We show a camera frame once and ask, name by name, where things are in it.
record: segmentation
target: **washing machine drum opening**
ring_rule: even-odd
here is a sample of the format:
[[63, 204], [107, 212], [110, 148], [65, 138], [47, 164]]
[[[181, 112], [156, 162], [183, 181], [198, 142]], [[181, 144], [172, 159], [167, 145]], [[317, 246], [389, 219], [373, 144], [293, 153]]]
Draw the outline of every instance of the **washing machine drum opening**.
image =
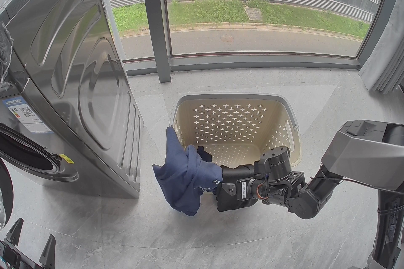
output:
[[41, 173], [55, 173], [60, 164], [43, 148], [29, 139], [13, 138], [0, 132], [0, 151], [17, 164]]

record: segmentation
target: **road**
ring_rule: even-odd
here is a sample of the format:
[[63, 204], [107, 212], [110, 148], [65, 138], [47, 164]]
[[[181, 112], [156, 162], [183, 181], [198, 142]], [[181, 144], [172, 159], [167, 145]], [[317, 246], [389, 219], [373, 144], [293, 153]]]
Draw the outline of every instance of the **road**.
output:
[[[199, 29], [171, 33], [173, 54], [227, 51], [291, 51], [356, 56], [360, 41], [320, 33], [262, 29]], [[149, 34], [122, 38], [126, 56], [153, 57]]]

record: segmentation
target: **grass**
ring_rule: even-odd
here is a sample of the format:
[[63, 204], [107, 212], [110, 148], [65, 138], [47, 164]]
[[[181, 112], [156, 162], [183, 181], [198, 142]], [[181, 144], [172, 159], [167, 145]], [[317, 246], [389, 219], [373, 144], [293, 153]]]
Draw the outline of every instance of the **grass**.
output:
[[[272, 4], [264, 0], [249, 0], [248, 7], [259, 8], [262, 23], [299, 26], [349, 34], [364, 38], [369, 24], [349, 17], [287, 4]], [[203, 22], [251, 22], [240, 0], [195, 0], [173, 1], [169, 4], [170, 25], [196, 24]], [[119, 32], [148, 27], [145, 4], [113, 8]]]
[[112, 12], [119, 32], [131, 29], [138, 30], [149, 26], [144, 3], [113, 8]]
[[306, 28], [324, 29], [364, 38], [369, 24], [349, 17], [286, 4], [271, 4], [264, 0], [250, 0], [248, 6], [259, 8], [263, 23], [285, 24]]

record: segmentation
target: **laundry basket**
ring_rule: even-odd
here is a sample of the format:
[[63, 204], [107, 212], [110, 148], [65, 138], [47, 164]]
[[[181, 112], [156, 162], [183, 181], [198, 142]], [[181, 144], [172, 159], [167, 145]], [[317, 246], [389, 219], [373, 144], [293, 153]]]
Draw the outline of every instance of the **laundry basket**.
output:
[[218, 165], [253, 164], [270, 148], [283, 145], [290, 149], [292, 166], [300, 162], [295, 115], [280, 95], [186, 95], [177, 103], [173, 127], [184, 148], [204, 146]]

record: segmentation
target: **manhole cover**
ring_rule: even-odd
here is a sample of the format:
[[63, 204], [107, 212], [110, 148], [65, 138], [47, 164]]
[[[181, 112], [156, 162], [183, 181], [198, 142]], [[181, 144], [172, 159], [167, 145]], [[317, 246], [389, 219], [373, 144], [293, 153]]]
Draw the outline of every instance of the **manhole cover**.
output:
[[220, 37], [220, 39], [225, 43], [231, 43], [233, 41], [233, 37], [230, 36], [229, 34], [224, 34], [223, 36]]
[[262, 13], [260, 9], [245, 7], [245, 10], [250, 20], [262, 20]]

